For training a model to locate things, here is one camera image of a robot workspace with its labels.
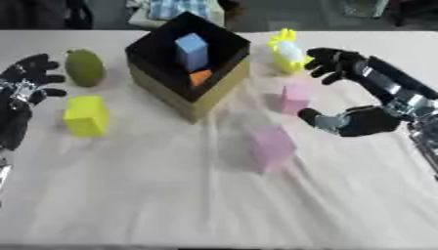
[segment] robotic hand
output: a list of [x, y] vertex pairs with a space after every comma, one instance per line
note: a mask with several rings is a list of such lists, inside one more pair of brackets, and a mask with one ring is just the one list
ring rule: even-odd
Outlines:
[[407, 122], [410, 138], [438, 173], [438, 93], [376, 57], [329, 48], [309, 50], [308, 54], [315, 58], [305, 66], [312, 77], [323, 77], [324, 85], [341, 79], [356, 82], [380, 105], [352, 107], [335, 116], [304, 108], [299, 117], [341, 137], [391, 132]]
[[47, 74], [58, 67], [47, 54], [40, 54], [14, 63], [0, 74], [0, 191], [12, 169], [7, 152], [22, 143], [32, 109], [48, 97], [66, 96], [64, 90], [43, 88], [65, 82], [63, 75]]

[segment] foam block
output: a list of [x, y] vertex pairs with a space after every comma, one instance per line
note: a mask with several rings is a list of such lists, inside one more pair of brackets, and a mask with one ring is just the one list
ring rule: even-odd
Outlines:
[[64, 122], [74, 136], [102, 136], [107, 131], [108, 118], [108, 111], [99, 96], [68, 99]]
[[273, 126], [252, 134], [252, 153], [262, 172], [281, 170], [294, 154], [296, 146], [282, 126]]
[[207, 44], [195, 33], [183, 36], [175, 41], [177, 60], [188, 72], [208, 65]]
[[192, 87], [201, 85], [208, 77], [211, 76], [211, 70], [203, 70], [190, 74], [192, 80]]
[[281, 112], [296, 115], [310, 102], [309, 88], [303, 84], [288, 84], [284, 86], [281, 99]]

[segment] box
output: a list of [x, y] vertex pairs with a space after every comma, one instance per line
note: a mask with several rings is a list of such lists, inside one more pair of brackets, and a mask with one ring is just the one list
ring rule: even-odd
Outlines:
[[310, 102], [310, 90], [304, 84], [288, 84], [282, 93], [282, 113], [296, 115], [299, 110], [306, 108]]
[[[175, 60], [175, 41], [195, 33], [208, 45], [212, 74], [193, 88], [190, 73]], [[210, 21], [184, 13], [126, 48], [135, 82], [192, 122], [208, 113], [249, 74], [249, 42]]]
[[208, 45], [195, 33], [180, 37], [175, 41], [177, 60], [188, 72], [208, 65]]
[[107, 131], [108, 117], [101, 97], [73, 97], [68, 99], [64, 122], [76, 137], [99, 137]]
[[296, 145], [280, 125], [252, 133], [251, 152], [262, 173], [282, 170], [295, 151]]

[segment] yellow toy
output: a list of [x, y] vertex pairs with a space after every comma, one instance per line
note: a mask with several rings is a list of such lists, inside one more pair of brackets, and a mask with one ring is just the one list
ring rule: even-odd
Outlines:
[[106, 133], [109, 114], [99, 96], [68, 99], [64, 122], [76, 137], [99, 137]]
[[313, 58], [305, 55], [293, 41], [295, 31], [284, 28], [268, 43], [278, 67], [287, 73], [301, 71]]

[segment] white surface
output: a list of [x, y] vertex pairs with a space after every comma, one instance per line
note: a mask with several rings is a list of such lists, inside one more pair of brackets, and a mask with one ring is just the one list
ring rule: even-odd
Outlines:
[[[68, 49], [88, 48], [102, 56], [109, 69], [102, 86], [65, 86], [71, 96], [101, 95], [111, 117], [106, 137], [77, 139], [60, 120], [66, 100], [35, 110], [3, 193], [1, 243], [438, 247], [438, 185], [403, 129], [342, 139], [265, 105], [288, 82], [267, 56], [274, 33], [244, 35], [253, 41], [251, 77], [197, 125], [132, 83], [123, 49], [144, 34], [0, 32], [0, 68], [38, 52], [62, 60]], [[303, 50], [378, 55], [438, 89], [437, 33], [297, 35]], [[372, 103], [354, 83], [314, 82], [311, 106], [327, 113]], [[268, 118], [285, 125], [298, 157], [286, 172], [260, 176], [244, 135]]]
[[[138, 11], [132, 15], [129, 23], [136, 26], [145, 28], [160, 27], [165, 24], [166, 21], [149, 20], [149, 2], [150, 0], [128, 0], [126, 6], [128, 8], [138, 7]], [[212, 22], [219, 26], [224, 26], [225, 13], [222, 7], [218, 4], [217, 0], [207, 0], [208, 15]]]

